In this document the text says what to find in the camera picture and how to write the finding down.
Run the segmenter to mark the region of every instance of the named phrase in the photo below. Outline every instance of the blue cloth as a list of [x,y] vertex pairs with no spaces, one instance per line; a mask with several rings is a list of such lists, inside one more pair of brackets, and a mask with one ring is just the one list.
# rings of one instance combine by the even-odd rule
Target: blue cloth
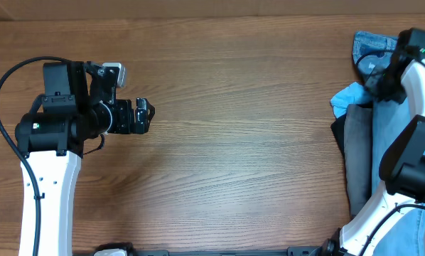
[[[353,39],[353,60],[356,63],[358,58],[373,50],[394,50],[396,44],[397,37],[358,31],[355,33],[355,38]],[[367,56],[361,60],[359,69],[362,73],[369,75],[377,64],[384,67],[388,66],[391,61],[390,57],[391,53]]]
[[362,85],[357,82],[354,82],[353,84],[338,92],[331,99],[331,106],[333,106],[335,118],[339,118],[347,113],[348,105],[365,104],[371,101],[371,94],[366,91]]
[[[375,35],[358,31],[353,42],[353,60],[372,50],[394,50],[397,38]],[[364,74],[370,74],[376,65],[387,66],[391,53],[371,55],[362,60],[359,69]],[[360,104],[360,100],[367,99],[368,95],[357,85],[351,84],[351,89],[339,92],[331,100],[334,113],[345,114],[348,104]],[[396,102],[374,102],[372,118],[372,193],[380,182],[379,167],[391,143],[410,121],[408,101],[399,105]],[[424,256],[425,211],[415,209],[406,214],[380,241],[374,251],[374,256]]]

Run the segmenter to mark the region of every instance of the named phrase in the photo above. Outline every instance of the blue jeans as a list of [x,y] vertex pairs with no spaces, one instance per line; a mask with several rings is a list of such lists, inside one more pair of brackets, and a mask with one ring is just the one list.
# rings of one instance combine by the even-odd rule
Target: blue jeans
[[[364,31],[355,34],[353,60],[371,50],[392,50],[397,38],[380,36]],[[359,69],[370,74],[373,67],[389,65],[391,53],[371,55],[362,60]],[[410,122],[407,99],[401,105],[396,102],[374,102],[372,118],[372,193],[380,182],[379,167],[383,154],[400,132]],[[380,241],[375,256],[424,256],[425,211],[415,209],[406,214]]]

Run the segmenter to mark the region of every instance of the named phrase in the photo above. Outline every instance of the wood grain surface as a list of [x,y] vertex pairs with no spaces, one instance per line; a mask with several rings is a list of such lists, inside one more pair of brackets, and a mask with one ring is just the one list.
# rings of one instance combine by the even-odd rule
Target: wood grain surface
[[425,0],[0,0],[0,20],[425,14]]
[[[0,78],[38,55],[121,61],[119,98],[156,107],[148,134],[109,135],[84,158],[74,251],[320,245],[349,221],[329,100],[356,80],[353,34],[412,26],[425,15],[1,22]],[[12,136],[42,91],[41,63],[8,79],[0,115]],[[18,254],[22,192],[0,134],[0,255]]]

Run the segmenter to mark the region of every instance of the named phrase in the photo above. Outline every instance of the wooden table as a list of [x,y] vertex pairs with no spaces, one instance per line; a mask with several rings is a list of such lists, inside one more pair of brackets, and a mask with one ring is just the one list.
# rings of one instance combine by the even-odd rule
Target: wooden table
[[[156,106],[151,131],[109,135],[75,192],[73,249],[320,245],[349,221],[329,100],[356,80],[357,30],[397,35],[425,15],[0,23],[0,78],[38,55],[120,61],[119,98]],[[41,63],[0,94],[13,134],[43,92]],[[98,141],[87,142],[87,148]],[[17,255],[19,162],[0,134],[0,255]]]

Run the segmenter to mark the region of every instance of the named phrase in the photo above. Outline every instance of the black fabric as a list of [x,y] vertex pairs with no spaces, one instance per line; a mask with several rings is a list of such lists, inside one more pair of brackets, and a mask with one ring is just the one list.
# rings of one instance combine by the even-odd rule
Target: black fabric
[[344,114],[342,117],[337,118],[334,123],[331,125],[331,130],[333,131],[335,141],[337,142],[339,146],[340,153],[342,153],[342,156],[345,158],[344,154],[344,126],[345,126],[345,119],[347,118],[347,115]]

